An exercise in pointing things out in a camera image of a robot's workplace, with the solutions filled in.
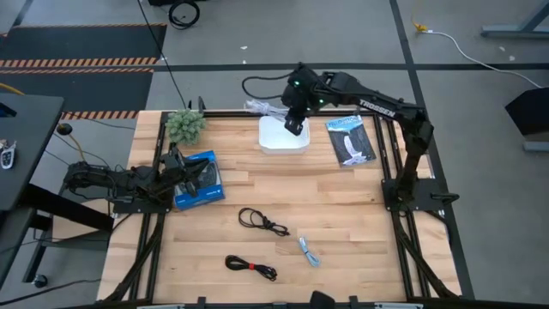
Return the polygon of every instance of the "black cable with red tie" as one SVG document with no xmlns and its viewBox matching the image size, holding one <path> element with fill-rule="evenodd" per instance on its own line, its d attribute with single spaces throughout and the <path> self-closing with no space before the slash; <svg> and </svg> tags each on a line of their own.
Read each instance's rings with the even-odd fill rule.
<svg viewBox="0 0 549 309">
<path fill-rule="evenodd" d="M 265 265 L 256 265 L 237 256 L 226 256 L 225 266 L 230 270 L 255 270 L 270 281 L 276 280 L 276 270 Z"/>
</svg>

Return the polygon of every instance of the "booklet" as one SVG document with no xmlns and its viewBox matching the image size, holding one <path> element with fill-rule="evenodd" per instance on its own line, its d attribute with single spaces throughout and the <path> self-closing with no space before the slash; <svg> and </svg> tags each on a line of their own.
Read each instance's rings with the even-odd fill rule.
<svg viewBox="0 0 549 309">
<path fill-rule="evenodd" d="M 329 138 L 341 167 L 350 167 L 376 159 L 360 116 L 348 116 L 326 123 Z"/>
</svg>

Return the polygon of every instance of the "white cord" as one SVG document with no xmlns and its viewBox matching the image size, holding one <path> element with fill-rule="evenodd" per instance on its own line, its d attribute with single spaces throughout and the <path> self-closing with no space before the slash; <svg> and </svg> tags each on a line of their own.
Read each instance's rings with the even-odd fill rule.
<svg viewBox="0 0 549 309">
<path fill-rule="evenodd" d="M 320 260 L 318 259 L 318 257 L 312 255 L 312 253 L 309 252 L 309 249 L 307 249 L 307 240 L 305 239 L 305 237 L 299 237 L 299 246 L 301 247 L 301 250 L 309 260 L 309 263 L 312 267 L 320 266 Z"/>
<path fill-rule="evenodd" d="M 481 63 L 481 61 L 469 57 L 468 55 L 465 54 L 465 52 L 462 51 L 462 49 L 461 49 L 460 46 L 457 44 L 457 42 L 455 41 L 455 39 L 452 38 L 452 36 L 449 35 L 449 34 L 440 33 L 440 32 L 435 32 L 435 31 L 432 31 L 432 30 L 421 31 L 421 32 L 419 32 L 419 33 L 438 34 L 438 35 L 445 36 L 446 38 L 451 39 L 452 42 L 454 42 L 455 47 L 457 47 L 457 50 L 461 53 L 461 55 L 462 55 L 464 58 L 466 58 L 466 59 L 468 59 L 468 60 L 470 60 L 470 61 L 472 61 L 472 62 L 474 62 L 474 63 L 476 63 L 476 64 L 480 64 L 480 65 L 482 65 L 482 66 L 485 67 L 485 68 L 488 68 L 488 69 L 491 69 L 491 70 L 495 70 L 496 72 L 499 72 L 499 73 L 506 73 L 506 74 L 512 74 L 512 75 L 514 75 L 514 76 L 519 76 L 519 77 L 525 79 L 526 81 L 528 81 L 529 83 L 531 83 L 532 85 L 534 85 L 536 88 L 543 88 L 542 86 L 540 86 L 540 85 L 538 85 L 537 83 L 533 82 L 531 79 L 527 78 L 527 77 L 524 76 L 524 75 L 521 75 L 521 74 L 516 73 L 516 72 L 513 72 L 513 71 L 509 71 L 509 70 L 500 70 L 500 69 L 496 69 L 496 68 L 494 68 L 494 67 L 492 67 L 492 66 L 490 66 L 490 65 L 488 65 L 488 64 Z"/>
<path fill-rule="evenodd" d="M 284 121 L 284 117 L 286 116 L 286 114 L 288 114 L 287 109 L 273 107 L 267 102 L 261 102 L 258 100 L 247 100 L 244 104 L 244 109 L 247 112 L 255 112 L 262 115 L 269 115 L 281 121 Z"/>
</svg>

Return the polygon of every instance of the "black desk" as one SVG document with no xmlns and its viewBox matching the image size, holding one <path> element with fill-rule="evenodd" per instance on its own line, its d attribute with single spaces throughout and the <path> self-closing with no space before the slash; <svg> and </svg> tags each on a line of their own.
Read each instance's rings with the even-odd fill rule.
<svg viewBox="0 0 549 309">
<path fill-rule="evenodd" d="M 51 217 L 38 215 L 37 210 L 107 232 L 112 230 L 113 219 L 29 184 L 61 116 L 63 98 L 0 94 L 0 102 L 17 112 L 13 118 L 0 118 L 0 139 L 7 139 L 10 143 L 17 141 L 14 166 L 9 170 L 0 169 L 1 287 L 28 228 L 45 231 L 51 226 Z M 31 282 L 34 278 L 44 251 L 45 247 L 40 243 L 24 282 Z"/>
</svg>

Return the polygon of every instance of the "yellow cable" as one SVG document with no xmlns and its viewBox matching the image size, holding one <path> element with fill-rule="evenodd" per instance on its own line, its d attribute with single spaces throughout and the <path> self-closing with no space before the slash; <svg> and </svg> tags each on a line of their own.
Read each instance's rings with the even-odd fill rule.
<svg viewBox="0 0 549 309">
<path fill-rule="evenodd" d="M 25 95 L 23 92 L 21 92 L 21 91 L 15 89 L 15 88 L 13 88 L 13 87 L 11 87 L 11 86 L 8 86 L 8 85 L 6 85 L 6 84 L 4 84 L 4 83 L 1 83 L 1 82 L 0 82 L 0 88 L 4 88 L 4 89 L 6 89 L 6 90 L 9 90 L 9 91 L 11 91 L 11 92 L 14 93 L 14 94 Z"/>
<path fill-rule="evenodd" d="M 416 0 L 414 3 L 413 3 L 413 8 L 412 8 L 412 15 L 410 16 L 410 20 L 412 21 L 412 24 L 413 26 L 415 27 L 416 31 L 417 32 L 425 32 L 427 31 L 429 28 L 427 28 L 426 25 L 422 25 L 418 22 L 415 21 L 415 12 L 418 10 L 418 8 L 421 6 L 421 0 Z"/>
<path fill-rule="evenodd" d="M 78 148 L 78 152 L 80 153 L 80 157 L 85 162 L 86 159 L 84 158 L 84 152 L 82 151 L 82 147 L 80 147 L 80 143 L 78 141 L 76 141 L 76 139 L 72 136 L 72 134 L 69 134 L 69 137 L 70 137 L 70 139 L 73 140 L 73 142 L 75 142 L 76 147 Z"/>
</svg>

